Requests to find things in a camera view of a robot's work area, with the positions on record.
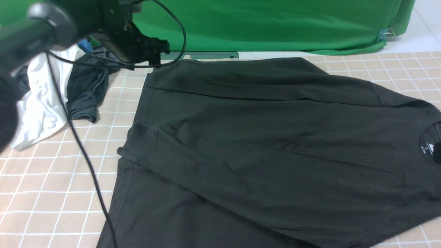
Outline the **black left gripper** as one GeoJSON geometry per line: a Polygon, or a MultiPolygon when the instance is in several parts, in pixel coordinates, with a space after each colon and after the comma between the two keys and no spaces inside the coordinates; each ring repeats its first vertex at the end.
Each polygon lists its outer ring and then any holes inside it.
{"type": "Polygon", "coordinates": [[[122,27],[98,30],[91,36],[127,64],[149,62],[150,65],[158,65],[161,55],[170,53],[168,41],[145,36],[132,22],[122,27]]]}

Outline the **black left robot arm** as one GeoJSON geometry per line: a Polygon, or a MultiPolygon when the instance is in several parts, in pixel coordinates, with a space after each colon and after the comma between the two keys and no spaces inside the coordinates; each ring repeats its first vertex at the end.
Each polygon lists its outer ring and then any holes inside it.
{"type": "Polygon", "coordinates": [[[1,150],[18,126],[18,87],[11,72],[49,50],[67,49],[93,37],[123,63],[161,65],[166,40],[145,36],[132,22],[141,0],[46,0],[30,6],[27,19],[1,29],[1,150]]]}

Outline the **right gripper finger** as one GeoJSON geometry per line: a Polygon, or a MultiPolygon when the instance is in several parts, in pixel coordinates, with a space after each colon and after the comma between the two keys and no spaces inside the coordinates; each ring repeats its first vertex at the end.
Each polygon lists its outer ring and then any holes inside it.
{"type": "Polygon", "coordinates": [[[433,156],[433,160],[438,163],[441,164],[441,143],[435,143],[432,146],[432,156],[433,156]]]}

